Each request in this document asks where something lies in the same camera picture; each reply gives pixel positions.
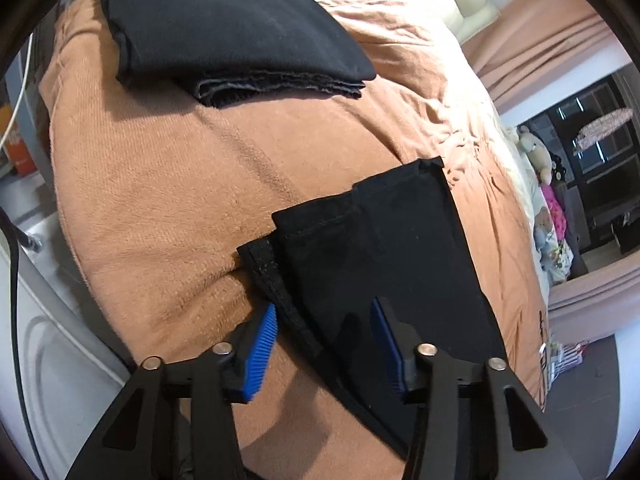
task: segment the brown fleece blanket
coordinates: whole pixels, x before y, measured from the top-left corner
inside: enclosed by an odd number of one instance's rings
[[[262,301],[236,247],[270,232],[272,212],[440,155],[511,366],[543,402],[545,304],[527,219],[491,148],[486,91],[455,38],[420,9],[324,5],[380,74],[358,101],[291,93],[218,110],[169,82],[126,91],[98,1],[61,17],[40,90],[61,222],[97,303],[138,362],[196,356]],[[402,461],[286,341],[235,414],[244,462],[266,480],[401,476]]]

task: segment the folded black garment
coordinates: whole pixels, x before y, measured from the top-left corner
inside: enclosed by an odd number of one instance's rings
[[[118,80],[176,78],[205,105],[312,89],[359,97],[376,72],[313,0],[100,0]]]
[[[400,321],[453,357],[506,359],[439,158],[273,220],[271,235],[238,249],[242,262],[335,397],[398,453],[412,437],[415,407],[402,405],[385,375],[369,325],[373,298],[388,298]],[[469,425],[476,408],[461,399],[461,442],[469,434],[480,442],[486,431]],[[471,463],[469,453],[461,444],[462,463]]]

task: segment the pink curtain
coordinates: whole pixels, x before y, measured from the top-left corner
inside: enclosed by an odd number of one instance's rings
[[[462,47],[500,113],[616,41],[585,0],[515,0]]]
[[[551,289],[554,340],[596,341],[640,320],[640,251]]]

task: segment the silver bolt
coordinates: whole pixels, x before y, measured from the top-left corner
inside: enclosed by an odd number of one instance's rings
[[[427,356],[434,356],[438,353],[438,348],[436,345],[432,345],[431,343],[422,343],[418,345],[418,353]]]
[[[507,363],[504,362],[504,359],[500,359],[499,357],[492,357],[489,359],[489,366],[497,372],[507,369]]]
[[[142,363],[142,367],[145,370],[158,370],[160,365],[162,364],[162,359],[156,356],[147,357],[145,361]]]
[[[223,341],[222,343],[218,343],[213,347],[213,353],[218,355],[227,355],[231,354],[233,349],[234,348],[231,346],[231,343]]]

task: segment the folded black pants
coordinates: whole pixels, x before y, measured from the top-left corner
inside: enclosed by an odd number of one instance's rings
[[[402,405],[385,375],[369,325],[373,298],[388,298],[400,321],[455,358],[506,359],[439,158],[273,220],[276,231],[238,249],[243,263],[327,387],[399,453],[415,408]],[[462,420],[470,408],[461,409]]]

